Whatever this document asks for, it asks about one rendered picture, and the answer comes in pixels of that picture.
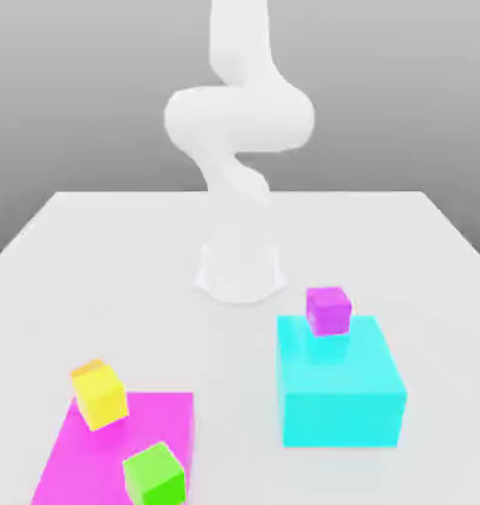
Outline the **small green cube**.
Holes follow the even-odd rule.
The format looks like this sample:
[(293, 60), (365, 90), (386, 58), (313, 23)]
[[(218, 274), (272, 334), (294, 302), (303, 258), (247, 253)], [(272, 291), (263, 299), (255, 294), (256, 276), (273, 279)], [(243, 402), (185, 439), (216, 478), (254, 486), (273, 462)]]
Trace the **small green cube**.
[(164, 441), (122, 462), (125, 488), (133, 505), (182, 505), (185, 471)]

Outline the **small yellow cube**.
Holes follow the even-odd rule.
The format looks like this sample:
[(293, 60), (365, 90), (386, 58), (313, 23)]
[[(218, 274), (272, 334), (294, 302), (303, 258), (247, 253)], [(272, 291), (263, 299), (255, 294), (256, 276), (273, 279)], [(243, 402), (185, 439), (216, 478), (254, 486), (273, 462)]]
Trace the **small yellow cube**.
[(91, 431), (129, 415), (124, 385), (103, 360), (93, 359), (70, 376), (79, 411)]

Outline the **small purple cube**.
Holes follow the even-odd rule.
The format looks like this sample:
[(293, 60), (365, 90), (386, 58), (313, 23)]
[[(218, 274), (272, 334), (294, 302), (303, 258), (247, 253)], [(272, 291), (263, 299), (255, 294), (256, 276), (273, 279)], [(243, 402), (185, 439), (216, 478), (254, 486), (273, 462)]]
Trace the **small purple cube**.
[(349, 331), (352, 303), (340, 286), (309, 287), (306, 311), (315, 336), (340, 335)]

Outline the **large cyan box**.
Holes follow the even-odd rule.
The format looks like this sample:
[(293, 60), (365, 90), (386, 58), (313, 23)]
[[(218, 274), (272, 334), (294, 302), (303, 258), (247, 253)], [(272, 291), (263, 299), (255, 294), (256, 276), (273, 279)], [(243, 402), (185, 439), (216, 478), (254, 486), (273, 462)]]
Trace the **large cyan box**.
[(318, 337), (304, 316), (277, 318), (276, 384), (286, 448), (398, 443), (407, 391), (373, 316)]

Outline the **large magenta box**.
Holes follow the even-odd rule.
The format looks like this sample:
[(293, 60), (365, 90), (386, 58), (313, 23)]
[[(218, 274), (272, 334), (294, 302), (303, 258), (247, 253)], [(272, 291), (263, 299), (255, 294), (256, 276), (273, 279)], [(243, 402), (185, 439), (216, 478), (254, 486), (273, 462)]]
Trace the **large magenta box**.
[(190, 477), (194, 445), (192, 393), (127, 395), (129, 415), (91, 431), (72, 402), (31, 505), (133, 505), (122, 462), (160, 442)]

